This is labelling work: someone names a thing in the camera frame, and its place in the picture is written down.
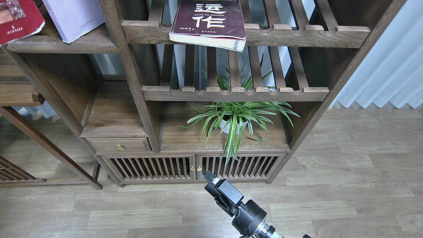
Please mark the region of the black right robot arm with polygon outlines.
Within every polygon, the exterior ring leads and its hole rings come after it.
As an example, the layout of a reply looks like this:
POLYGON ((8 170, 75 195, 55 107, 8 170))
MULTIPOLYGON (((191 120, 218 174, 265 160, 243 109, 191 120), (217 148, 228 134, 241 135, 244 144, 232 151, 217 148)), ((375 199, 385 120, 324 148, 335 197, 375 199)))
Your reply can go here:
POLYGON ((216 204, 230 217, 234 217, 232 225, 240 232, 242 238, 279 238, 275 228, 266 223, 266 211, 253 200, 242 203, 244 198, 229 181, 219 179, 212 172, 203 173, 208 184, 205 189, 210 193, 216 204))

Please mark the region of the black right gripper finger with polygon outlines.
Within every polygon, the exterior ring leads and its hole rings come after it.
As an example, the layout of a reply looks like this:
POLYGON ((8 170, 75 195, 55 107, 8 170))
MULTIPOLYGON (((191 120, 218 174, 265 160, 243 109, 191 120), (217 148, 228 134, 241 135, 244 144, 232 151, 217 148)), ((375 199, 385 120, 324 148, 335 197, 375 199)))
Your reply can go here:
POLYGON ((208 182, 205 187, 215 187, 218 191, 225 194, 236 207, 239 206, 244 196, 229 181, 219 179, 210 171, 204 172, 203 178, 208 182))
POLYGON ((218 191, 215 187, 205 187, 205 190, 214 197, 216 204, 221 207, 230 217, 238 214, 236 205, 230 199, 228 199, 225 194, 218 191))

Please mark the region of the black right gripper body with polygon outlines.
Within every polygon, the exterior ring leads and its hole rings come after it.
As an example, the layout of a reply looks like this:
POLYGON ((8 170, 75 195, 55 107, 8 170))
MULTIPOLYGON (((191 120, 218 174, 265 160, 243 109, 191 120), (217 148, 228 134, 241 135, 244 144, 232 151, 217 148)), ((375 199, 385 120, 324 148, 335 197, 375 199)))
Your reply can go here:
POLYGON ((238 206, 238 213, 232 225, 246 237, 257 236, 258 227, 265 220, 267 212, 257 205, 252 199, 238 206))

